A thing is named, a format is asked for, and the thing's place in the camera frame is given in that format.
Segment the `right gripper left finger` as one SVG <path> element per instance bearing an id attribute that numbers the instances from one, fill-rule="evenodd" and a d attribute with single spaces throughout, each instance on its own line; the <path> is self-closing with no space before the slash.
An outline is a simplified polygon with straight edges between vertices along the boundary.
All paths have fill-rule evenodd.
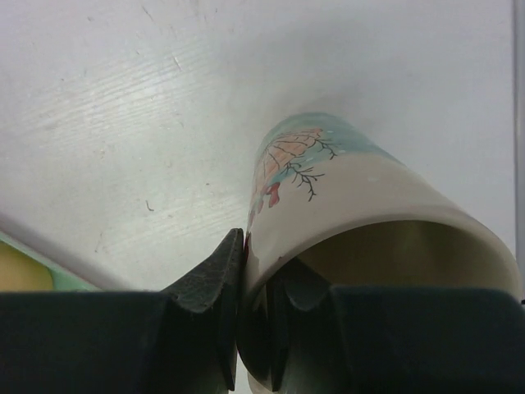
<path id="1" fill-rule="evenodd" d="M 4 292 L 4 393 L 227 393 L 244 234 L 161 291 Z"/>

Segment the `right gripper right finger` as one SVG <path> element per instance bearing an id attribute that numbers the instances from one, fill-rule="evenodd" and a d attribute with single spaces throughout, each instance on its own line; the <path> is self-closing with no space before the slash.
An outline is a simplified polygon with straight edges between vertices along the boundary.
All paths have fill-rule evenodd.
<path id="1" fill-rule="evenodd" d="M 293 260 L 267 307 L 279 393 L 524 390 L 524 310 L 502 291 L 334 285 Z"/>

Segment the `cream mug umbrella design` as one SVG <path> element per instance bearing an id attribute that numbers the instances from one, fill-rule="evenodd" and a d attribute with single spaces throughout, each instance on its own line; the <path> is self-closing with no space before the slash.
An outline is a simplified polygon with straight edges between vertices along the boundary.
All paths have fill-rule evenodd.
<path id="1" fill-rule="evenodd" d="M 256 155 L 243 314 L 256 316 L 269 278 L 304 251 L 356 228 L 406 220 L 473 236 L 495 254 L 491 285 L 522 294 L 513 254 L 493 232 L 348 122 L 322 112 L 286 118 Z"/>

